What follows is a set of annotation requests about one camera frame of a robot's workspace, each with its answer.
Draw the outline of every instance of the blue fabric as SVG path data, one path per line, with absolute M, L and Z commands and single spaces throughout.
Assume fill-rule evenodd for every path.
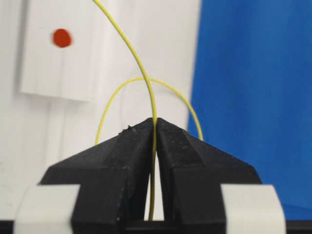
M 203 0 L 192 105 L 206 141 L 254 165 L 287 219 L 312 219 L 311 0 Z

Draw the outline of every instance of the red dot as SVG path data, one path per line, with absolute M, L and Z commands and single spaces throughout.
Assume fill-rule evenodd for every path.
M 58 47 L 67 47 L 72 43 L 72 39 L 70 37 L 70 34 L 65 29 L 58 29 L 53 33 L 53 42 Z

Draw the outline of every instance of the cable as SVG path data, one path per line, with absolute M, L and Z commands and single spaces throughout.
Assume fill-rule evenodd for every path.
M 154 132 L 153 132 L 153 155 L 152 155 L 152 170 L 151 170 L 151 196 L 150 196 L 150 212 L 149 212 L 149 220 L 153 220 L 153 215 L 154 215 L 154 201 L 155 201 L 155 157 L 156 157 L 156 124 L 157 124 L 157 110 L 156 110 L 156 104 L 155 104 L 155 97 L 154 93 L 152 90 L 151 83 L 147 77 L 147 74 L 145 72 L 145 69 L 141 63 L 140 58 L 138 57 L 136 51 L 132 47 L 131 43 L 129 40 L 126 38 L 122 30 L 118 27 L 112 16 L 109 14 L 109 12 L 105 9 L 105 7 L 101 4 L 100 1 L 98 0 L 93 0 L 93 2 L 102 10 L 102 12 L 106 15 L 108 20 L 111 22 L 113 27 L 117 30 L 119 35 L 122 37 L 128 48 L 130 49 L 132 55 L 134 56 L 141 73 L 143 74 L 145 83 L 148 88 L 148 92 L 150 94 L 150 99 L 151 99 L 151 105 L 152 105 L 152 112 L 153 112 L 153 124 L 154 124 Z
M 116 90 L 115 92 L 112 94 L 111 98 L 109 99 L 108 103 L 106 104 L 105 106 L 105 109 L 104 109 L 104 112 L 103 112 L 103 115 L 102 115 L 102 118 L 101 118 L 101 121 L 99 123 L 99 126 L 98 126 L 98 129 L 97 129 L 97 137 L 96 137 L 96 145 L 99 143 L 99 140 L 100 140 L 100 135 L 101 135 L 101 131 L 102 131 L 102 128 L 103 128 L 103 123 L 104 123 L 104 120 L 106 118 L 106 115 L 107 115 L 107 112 L 108 112 L 108 109 L 110 108 L 110 106 L 112 105 L 116 95 L 128 84 L 132 83 L 132 82 L 135 82 L 135 81 L 140 81 L 140 80 L 144 80 L 144 78 L 133 78 L 133 79 L 130 79 L 130 80 L 127 80 L 126 82 L 122 83 Z M 195 124 L 196 124 L 196 128 L 197 128 L 197 131 L 198 131 L 198 138 L 200 140 L 203 140 L 203 134 L 202 134 L 202 131 L 201 131 L 201 127 L 200 127 L 200 123 L 198 121 L 198 118 L 197 118 L 197 115 L 192 107 L 192 105 L 190 104 L 190 102 L 177 90 L 175 89 L 174 87 L 172 87 L 171 85 L 161 81 L 161 80 L 158 80 L 158 79 L 152 79 L 152 78 L 149 78 L 150 81 L 152 82 L 156 82 L 158 84 L 162 84 L 163 86 L 169 88 L 170 90 L 172 90 L 184 103 L 185 105 L 187 105 L 187 107 L 189 108 L 192 116 L 193 116 L 193 119 L 195 121 Z

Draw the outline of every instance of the white tape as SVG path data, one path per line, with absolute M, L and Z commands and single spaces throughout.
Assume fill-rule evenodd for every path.
M 72 234 L 71 217 L 80 185 L 28 188 L 17 210 L 14 234 Z
M 227 234 L 285 234 L 284 212 L 272 185 L 221 185 Z

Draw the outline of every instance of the white wall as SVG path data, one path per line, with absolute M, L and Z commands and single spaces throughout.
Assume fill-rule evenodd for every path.
M 189 98 L 200 0 L 102 2 L 132 42 L 148 75 L 173 85 Z M 93 100 L 20 92 L 23 37 L 19 34 L 26 3 L 0 0 L 0 219 L 14 218 L 25 187 L 40 181 L 49 165 L 93 146 L 100 116 L 112 92 L 125 80 L 141 76 L 126 45 L 97 10 Z M 188 115 L 183 103 L 166 88 L 156 84 L 153 88 L 158 116 L 186 128 Z M 113 103 L 101 140 L 150 116 L 145 84 L 131 84 Z M 159 175 L 156 179 L 155 219 L 163 219 Z

